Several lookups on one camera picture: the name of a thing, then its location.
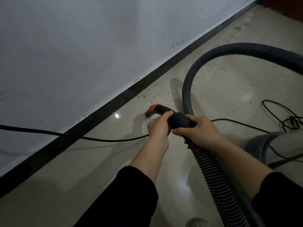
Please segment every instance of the vacuum cleaner handle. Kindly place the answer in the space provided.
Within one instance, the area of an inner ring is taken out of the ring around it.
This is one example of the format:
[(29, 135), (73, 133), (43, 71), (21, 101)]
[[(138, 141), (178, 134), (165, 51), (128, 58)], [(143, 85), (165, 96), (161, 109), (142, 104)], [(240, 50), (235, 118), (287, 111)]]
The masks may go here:
[(169, 126), (172, 129), (176, 129), (179, 127), (195, 127), (196, 124), (187, 118), (181, 112), (175, 112), (174, 110), (170, 109), (169, 107), (165, 107), (161, 104), (154, 104), (149, 107), (149, 109), (145, 112), (145, 116), (147, 118), (151, 117), (154, 114), (163, 115), (166, 111), (173, 111), (173, 115), (168, 119)]

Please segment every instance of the black ribbed hose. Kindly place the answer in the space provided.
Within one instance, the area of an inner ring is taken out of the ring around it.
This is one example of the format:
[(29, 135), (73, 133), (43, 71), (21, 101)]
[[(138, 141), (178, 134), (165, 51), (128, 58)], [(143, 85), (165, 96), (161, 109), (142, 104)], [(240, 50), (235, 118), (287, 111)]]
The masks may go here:
[[(208, 61), (226, 55), (246, 55), (271, 61), (303, 75), (303, 56), (268, 45), (253, 43), (235, 43), (214, 48), (199, 57), (189, 69), (182, 88), (182, 104), (185, 114), (193, 115), (191, 107), (191, 85), (199, 69)], [(227, 183), (222, 168), (216, 159), (205, 149), (195, 145), (184, 137), (190, 146), (199, 167), (204, 175), (211, 196), (225, 226), (248, 226), (248, 223), (237, 204), (237, 201)]]

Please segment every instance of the glossy floor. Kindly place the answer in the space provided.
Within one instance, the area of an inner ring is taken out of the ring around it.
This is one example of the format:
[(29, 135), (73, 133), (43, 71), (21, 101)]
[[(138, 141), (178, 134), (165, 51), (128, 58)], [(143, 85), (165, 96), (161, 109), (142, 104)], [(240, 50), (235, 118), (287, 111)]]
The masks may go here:
[[(147, 134), (150, 119), (144, 116), (146, 109), (161, 103), (182, 111), (181, 88), (190, 66), (206, 51), (234, 42), (268, 44), (303, 54), (303, 25), (263, 7), (254, 7), (86, 136), (127, 139)], [(302, 115), (303, 81), (301, 76), (266, 61), (226, 56), (209, 62), (199, 71), (191, 99), (196, 115), (230, 118), (278, 131), (277, 122), (264, 112), (260, 101), (275, 100)], [(279, 108), (272, 108), (282, 118), (287, 115)], [(216, 125), (227, 139), (240, 147), (262, 134), (225, 121)], [(159, 202), (151, 226), (184, 227), (192, 218), (203, 218), (212, 226), (222, 226), (192, 153), (182, 138), (170, 135), (169, 141), (156, 182)], [(145, 139), (124, 143), (77, 141), (0, 200), (1, 225), (72, 226), (119, 169), (131, 162), (144, 142)], [(291, 175), (302, 172), (301, 165), (291, 167)]]

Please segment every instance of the floor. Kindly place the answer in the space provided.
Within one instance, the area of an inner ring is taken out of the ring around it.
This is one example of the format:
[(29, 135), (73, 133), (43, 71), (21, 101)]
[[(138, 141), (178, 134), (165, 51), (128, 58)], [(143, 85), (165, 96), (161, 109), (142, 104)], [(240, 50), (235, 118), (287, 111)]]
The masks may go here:
[[(254, 7), (86, 136), (127, 139), (147, 134), (150, 119), (145, 118), (144, 112), (148, 107), (161, 103), (182, 111), (181, 88), (190, 66), (206, 51), (234, 42), (268, 44), (303, 54), (303, 25), (261, 6)], [(230, 118), (278, 131), (277, 122), (261, 108), (261, 100), (278, 101), (303, 115), (302, 93), (302, 77), (285, 68), (256, 58), (226, 56), (209, 62), (199, 71), (191, 98), (196, 115)], [(282, 118), (287, 115), (279, 108), (271, 108)], [(227, 121), (218, 121), (216, 126), (240, 147), (262, 134)], [(222, 226), (192, 153), (182, 138), (170, 135), (169, 141), (156, 182), (159, 202), (151, 226), (184, 227), (191, 218), (203, 218), (214, 227)], [(145, 139), (124, 143), (77, 141), (0, 200), (1, 225), (72, 226), (119, 169), (131, 162), (144, 142)], [(302, 164), (289, 163), (281, 171), (291, 172), (290, 177), (296, 180), (301, 178)]]

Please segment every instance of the hand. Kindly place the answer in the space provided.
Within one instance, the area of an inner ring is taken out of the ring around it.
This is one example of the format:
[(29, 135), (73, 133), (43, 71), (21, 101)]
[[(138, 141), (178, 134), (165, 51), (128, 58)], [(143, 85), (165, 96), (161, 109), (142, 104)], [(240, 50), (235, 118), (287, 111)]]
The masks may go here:
[(216, 152), (217, 144), (224, 140), (224, 138), (215, 125), (207, 117), (186, 116), (197, 125), (194, 128), (180, 127), (174, 129), (172, 133), (178, 136), (186, 136), (199, 147)]
[(149, 131), (149, 139), (159, 141), (165, 151), (169, 148), (169, 141), (167, 139), (169, 133), (172, 131), (167, 123), (167, 120), (172, 116), (173, 111), (167, 111), (162, 116), (159, 116), (147, 125)]

